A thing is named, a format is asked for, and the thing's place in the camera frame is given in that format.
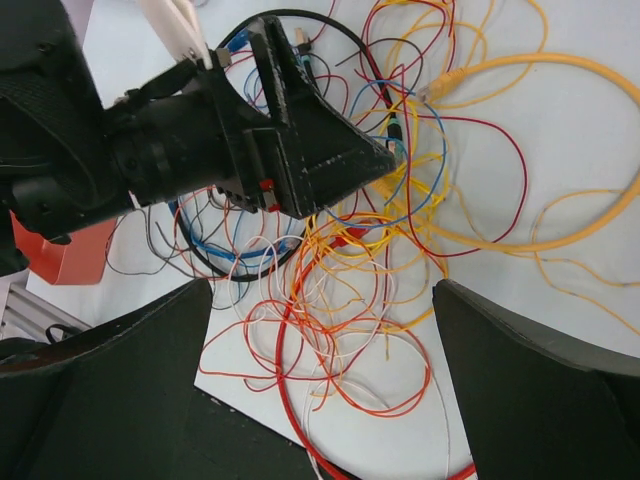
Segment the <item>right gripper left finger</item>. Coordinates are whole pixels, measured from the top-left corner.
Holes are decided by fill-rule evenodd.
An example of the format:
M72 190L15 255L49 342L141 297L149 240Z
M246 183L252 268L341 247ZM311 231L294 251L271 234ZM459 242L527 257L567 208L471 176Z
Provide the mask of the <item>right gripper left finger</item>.
M193 280L58 343L4 352L2 478L169 478L211 300Z

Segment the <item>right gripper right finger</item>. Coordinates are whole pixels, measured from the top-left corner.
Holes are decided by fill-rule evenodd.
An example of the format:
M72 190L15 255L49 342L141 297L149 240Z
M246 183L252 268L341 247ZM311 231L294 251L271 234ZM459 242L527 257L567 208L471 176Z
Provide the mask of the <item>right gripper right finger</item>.
M479 478L638 478L638 358L452 280L436 284L433 304Z

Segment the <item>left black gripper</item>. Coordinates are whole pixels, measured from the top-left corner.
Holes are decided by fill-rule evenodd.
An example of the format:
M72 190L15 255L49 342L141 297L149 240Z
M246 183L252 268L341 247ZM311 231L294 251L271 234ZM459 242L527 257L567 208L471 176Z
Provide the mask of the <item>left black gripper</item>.
M214 187L247 211L306 218L398 168L318 97L276 16L258 16L248 32L269 114L287 127L282 178L277 131L231 86L217 49L210 65L184 59L106 110L114 212Z

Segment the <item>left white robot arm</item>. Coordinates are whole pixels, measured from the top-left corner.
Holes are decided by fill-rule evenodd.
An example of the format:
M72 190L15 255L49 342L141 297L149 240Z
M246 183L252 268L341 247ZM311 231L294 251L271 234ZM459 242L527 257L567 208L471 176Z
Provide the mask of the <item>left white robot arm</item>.
M1 5L1 272L26 269L13 227L66 244L135 206L214 187L249 212L303 219L393 172L399 158L318 92L279 19L245 24L267 100L247 103L188 1L145 14L174 66L104 108L59 1Z

